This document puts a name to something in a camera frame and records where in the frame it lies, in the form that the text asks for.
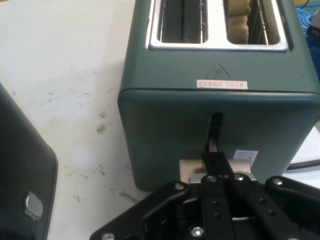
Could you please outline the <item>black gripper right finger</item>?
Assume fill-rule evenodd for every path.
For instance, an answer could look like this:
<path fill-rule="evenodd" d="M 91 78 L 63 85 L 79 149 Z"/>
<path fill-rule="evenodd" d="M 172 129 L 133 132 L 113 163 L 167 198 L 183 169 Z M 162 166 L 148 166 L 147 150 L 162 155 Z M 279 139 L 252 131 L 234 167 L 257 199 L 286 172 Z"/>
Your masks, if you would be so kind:
<path fill-rule="evenodd" d="M 320 192 L 280 176 L 261 184 L 233 172 L 222 154 L 221 220 L 225 240 L 318 240 Z"/>

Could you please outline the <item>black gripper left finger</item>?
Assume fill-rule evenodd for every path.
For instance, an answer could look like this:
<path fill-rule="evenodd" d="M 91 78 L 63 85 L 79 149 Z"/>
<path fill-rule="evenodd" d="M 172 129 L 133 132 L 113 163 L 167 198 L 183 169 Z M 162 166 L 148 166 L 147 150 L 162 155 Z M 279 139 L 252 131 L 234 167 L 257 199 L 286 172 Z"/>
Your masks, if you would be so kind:
<path fill-rule="evenodd" d="M 205 152 L 199 183 L 172 181 L 95 231 L 92 240 L 234 240 L 222 152 Z"/>

